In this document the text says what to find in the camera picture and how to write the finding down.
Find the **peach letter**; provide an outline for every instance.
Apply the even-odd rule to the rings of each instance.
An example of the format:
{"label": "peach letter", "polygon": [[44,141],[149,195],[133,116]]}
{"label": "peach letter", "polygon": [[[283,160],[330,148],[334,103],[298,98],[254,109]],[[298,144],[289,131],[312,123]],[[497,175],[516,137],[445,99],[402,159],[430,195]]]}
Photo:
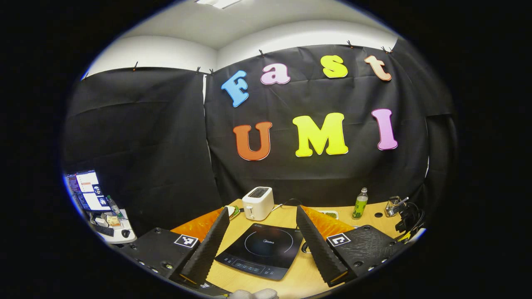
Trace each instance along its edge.
{"label": "peach letter", "polygon": [[373,72],[383,81],[390,81],[392,79],[392,75],[389,73],[384,72],[383,66],[384,62],[382,60],[377,60],[377,58],[373,55],[368,56],[368,58],[364,59],[366,63],[369,63],[371,68],[373,69]]}
{"label": "peach letter", "polygon": [[259,130],[261,136],[261,148],[258,151],[250,149],[249,131],[251,126],[244,124],[235,127],[233,133],[236,135],[236,150],[238,155],[244,160],[257,161],[262,160],[270,154],[270,128],[272,123],[269,121],[259,122],[255,128]]}

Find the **black cloth backdrop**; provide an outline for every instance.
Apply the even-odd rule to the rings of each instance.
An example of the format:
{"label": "black cloth backdrop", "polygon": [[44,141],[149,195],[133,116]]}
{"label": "black cloth backdrop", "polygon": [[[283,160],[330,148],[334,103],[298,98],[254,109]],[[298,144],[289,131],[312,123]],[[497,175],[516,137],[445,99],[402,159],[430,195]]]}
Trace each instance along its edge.
{"label": "black cloth backdrop", "polygon": [[[327,78],[320,59],[339,55],[348,69],[345,78]],[[364,62],[374,55],[385,64],[391,81],[380,80]],[[391,196],[415,197],[412,200],[432,209],[441,194],[450,164],[449,152],[455,147],[449,138],[429,136],[428,116],[449,117],[431,124],[449,135],[447,126],[454,108],[449,91],[407,42],[399,39],[391,53],[380,49],[342,45],[296,47],[265,53],[218,70],[207,77],[205,115],[207,139],[212,167],[222,201],[227,204],[241,198],[256,186],[273,188],[275,202],[297,198],[308,206],[353,205],[362,187],[368,188],[369,203],[382,202]],[[260,77],[264,66],[283,63],[288,67],[290,82],[264,85]],[[232,106],[229,94],[221,85],[238,70],[244,70],[249,98],[238,107]],[[374,109],[390,109],[391,122],[398,147],[380,151],[380,136]],[[342,113],[345,144],[344,155],[297,157],[295,117],[308,115],[321,128],[325,116]],[[242,159],[236,148],[233,128],[250,125],[250,148],[260,147],[255,124],[272,122],[271,150],[260,161]],[[424,183],[427,159],[431,151],[440,155],[430,159],[427,179],[434,178],[428,192]]]}
{"label": "black cloth backdrop", "polygon": [[95,169],[137,235],[221,206],[207,149],[203,75],[117,69],[77,84],[65,121],[64,169]]}

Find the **pink letter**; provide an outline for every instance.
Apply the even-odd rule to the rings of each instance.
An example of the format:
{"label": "pink letter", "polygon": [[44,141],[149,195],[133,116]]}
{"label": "pink letter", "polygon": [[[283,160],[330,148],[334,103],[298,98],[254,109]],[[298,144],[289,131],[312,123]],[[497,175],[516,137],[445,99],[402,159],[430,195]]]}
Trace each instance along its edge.
{"label": "pink letter", "polygon": [[282,63],[266,65],[262,71],[267,72],[261,76],[261,82],[263,84],[285,84],[290,81],[290,77],[288,76],[288,68]]}
{"label": "pink letter", "polygon": [[377,126],[379,127],[380,142],[377,148],[381,151],[396,148],[397,141],[394,139],[394,131],[390,121],[392,115],[390,109],[376,109],[371,111],[371,115],[377,119]]}

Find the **orange foam pad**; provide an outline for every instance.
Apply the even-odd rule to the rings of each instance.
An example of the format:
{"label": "orange foam pad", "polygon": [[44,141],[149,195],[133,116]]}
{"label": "orange foam pad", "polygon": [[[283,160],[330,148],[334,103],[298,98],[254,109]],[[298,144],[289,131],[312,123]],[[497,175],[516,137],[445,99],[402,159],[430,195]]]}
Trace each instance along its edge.
{"label": "orange foam pad", "polygon": [[198,238],[200,242],[203,242],[203,239],[207,236],[207,233],[212,227],[212,224],[216,221],[220,213],[222,212],[223,207],[209,212],[205,215],[199,216],[196,219],[188,221],[173,230],[176,234],[187,235],[190,237]]}
{"label": "orange foam pad", "polygon": [[345,224],[339,220],[334,219],[331,216],[320,213],[314,209],[311,209],[306,206],[301,206],[305,213],[309,216],[310,220],[316,226],[320,232],[323,240],[327,239],[329,236],[340,234],[342,232],[350,231],[355,229],[354,227]]}

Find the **letter m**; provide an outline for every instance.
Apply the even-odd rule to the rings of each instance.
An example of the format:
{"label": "letter m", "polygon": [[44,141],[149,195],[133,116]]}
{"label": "letter m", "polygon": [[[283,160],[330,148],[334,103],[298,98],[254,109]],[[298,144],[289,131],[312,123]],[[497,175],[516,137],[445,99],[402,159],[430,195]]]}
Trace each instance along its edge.
{"label": "letter m", "polygon": [[297,126],[297,133],[299,135],[299,149],[296,150],[296,156],[309,157],[312,155],[312,150],[309,148],[309,141],[316,153],[321,155],[327,140],[329,140],[329,146],[326,150],[327,154],[346,154],[348,148],[344,143],[343,120],[343,114],[329,113],[325,117],[323,126],[320,129],[307,115],[294,118],[292,123]]}

